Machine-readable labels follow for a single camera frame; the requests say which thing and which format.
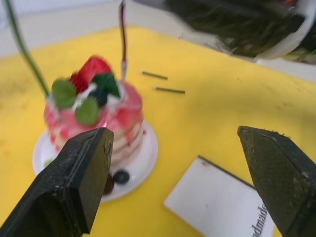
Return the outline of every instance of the yellow table surface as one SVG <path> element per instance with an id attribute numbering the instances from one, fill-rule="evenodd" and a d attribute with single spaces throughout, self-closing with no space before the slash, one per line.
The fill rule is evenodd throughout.
<path id="1" fill-rule="evenodd" d="M 140 187 L 100 205 L 92 237 L 200 236 L 163 207 L 163 201 L 197 155 L 251 183 L 239 125 L 285 133 L 316 160 L 316 84 L 137 26 L 129 26 L 127 35 L 127 80 L 143 97 L 159 157 Z M 104 56 L 119 77 L 119 29 L 32 51 L 49 87 L 92 54 Z M 141 70 L 169 79 L 146 77 Z M 154 91 L 154 85 L 186 94 Z M 45 130 L 43 94 L 19 55 L 0 59 L 0 99 L 2 224 L 35 177 L 32 152 Z M 275 231 L 274 236 L 281 235 Z"/>

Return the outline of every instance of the white wall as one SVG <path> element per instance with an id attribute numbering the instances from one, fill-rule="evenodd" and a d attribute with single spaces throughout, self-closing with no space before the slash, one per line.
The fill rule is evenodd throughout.
<path id="1" fill-rule="evenodd" d="M 11 0 L 18 16 L 60 10 L 69 7 L 94 5 L 114 0 Z M 6 26 L 3 3 L 0 0 L 0 30 Z"/>

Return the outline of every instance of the dessert model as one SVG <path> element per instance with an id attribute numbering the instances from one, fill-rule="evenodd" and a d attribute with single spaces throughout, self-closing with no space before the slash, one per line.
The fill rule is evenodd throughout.
<path id="1" fill-rule="evenodd" d="M 92 56 L 68 79 L 57 79 L 44 120 L 59 152 L 68 139 L 99 127 L 114 133 L 111 168 L 123 167 L 138 153 L 143 138 L 142 99 L 135 88 L 115 80 L 109 64 Z"/>

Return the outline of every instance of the fake strawberry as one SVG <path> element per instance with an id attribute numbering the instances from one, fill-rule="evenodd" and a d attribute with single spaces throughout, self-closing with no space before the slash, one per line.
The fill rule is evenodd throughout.
<path id="1" fill-rule="evenodd" d="M 110 65 L 99 56 L 91 56 L 79 71 L 79 75 L 90 84 L 94 75 L 111 72 Z"/>
<path id="2" fill-rule="evenodd" d="M 79 73 L 73 73 L 69 80 L 75 86 L 77 94 L 88 89 L 88 83 Z"/>

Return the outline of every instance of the green wire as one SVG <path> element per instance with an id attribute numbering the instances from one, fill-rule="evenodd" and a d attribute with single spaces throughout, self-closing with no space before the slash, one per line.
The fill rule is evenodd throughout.
<path id="1" fill-rule="evenodd" d="M 7 10 L 7 16 L 11 22 L 11 26 L 12 26 L 12 30 L 13 30 L 13 34 L 15 36 L 15 40 L 17 42 L 17 45 L 20 49 L 21 54 L 23 55 L 24 59 L 27 61 L 27 63 L 29 64 L 33 74 L 35 75 L 37 81 L 39 82 L 42 90 L 44 91 L 45 96 L 47 97 L 49 95 L 48 89 L 45 85 L 44 79 L 42 77 L 42 75 L 40 74 L 40 71 L 37 69 L 35 62 L 33 61 L 32 57 L 30 56 L 30 54 L 27 52 L 23 41 L 22 41 L 22 37 L 21 34 L 19 32 L 19 27 L 18 27 L 18 23 L 16 21 L 16 17 L 14 15 L 14 11 L 13 8 L 11 6 L 10 0 L 4 0 L 4 5 L 6 6 L 6 10 Z"/>

